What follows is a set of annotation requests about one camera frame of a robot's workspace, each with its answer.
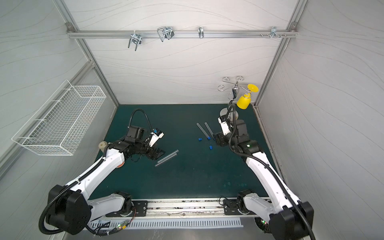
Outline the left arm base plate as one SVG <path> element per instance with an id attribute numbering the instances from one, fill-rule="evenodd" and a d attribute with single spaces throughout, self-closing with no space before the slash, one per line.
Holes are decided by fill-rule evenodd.
<path id="1" fill-rule="evenodd" d="M 128 200 L 123 204 L 122 209 L 116 212 L 106 214 L 106 217 L 145 217 L 147 213 L 148 201 L 132 201 Z"/>

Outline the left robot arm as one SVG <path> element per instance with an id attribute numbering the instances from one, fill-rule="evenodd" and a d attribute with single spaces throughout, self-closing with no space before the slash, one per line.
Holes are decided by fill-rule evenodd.
<path id="1" fill-rule="evenodd" d="M 165 154 L 165 151 L 157 147 L 157 141 L 164 133 L 158 128 L 150 127 L 149 136 L 144 139 L 144 131 L 144 128 L 129 125 L 127 134 L 113 143 L 108 143 L 103 155 L 80 176 L 64 186 L 54 186 L 39 218 L 40 232 L 44 235 L 61 232 L 76 235 L 87 229 L 93 235 L 102 237 L 126 228 L 131 220 L 124 221 L 104 233 L 101 232 L 101 227 L 92 229 L 89 223 L 108 214 L 134 218 L 137 208 L 130 194 L 117 191 L 94 200 L 90 200 L 90 196 L 111 172 L 122 167 L 126 159 L 133 155 L 146 156 L 155 161 Z"/>

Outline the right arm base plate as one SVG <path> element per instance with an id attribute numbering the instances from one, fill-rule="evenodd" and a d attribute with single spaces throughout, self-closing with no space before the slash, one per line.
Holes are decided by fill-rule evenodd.
<path id="1" fill-rule="evenodd" d="M 244 211 L 241 210 L 238 206 L 238 201 L 237 200 L 232 200 L 232 199 L 227 199 L 223 198 L 221 200 L 221 205 L 224 208 L 224 215 L 226 216 L 237 216 L 237 215 L 249 215 L 249 211 Z"/>

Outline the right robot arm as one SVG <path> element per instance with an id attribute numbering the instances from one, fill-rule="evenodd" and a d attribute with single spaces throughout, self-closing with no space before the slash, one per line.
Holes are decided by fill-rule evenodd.
<path id="1" fill-rule="evenodd" d="M 243 120 L 236 119 L 236 105 L 230 103 L 227 112 L 218 118 L 221 132 L 215 135 L 220 146 L 241 157 L 253 171 L 269 201 L 252 191 L 240 193 L 239 211 L 253 212 L 270 228 L 276 240 L 299 240 L 310 237 L 313 232 L 314 208 L 309 202 L 302 202 L 284 183 L 257 141 L 250 139 Z"/>

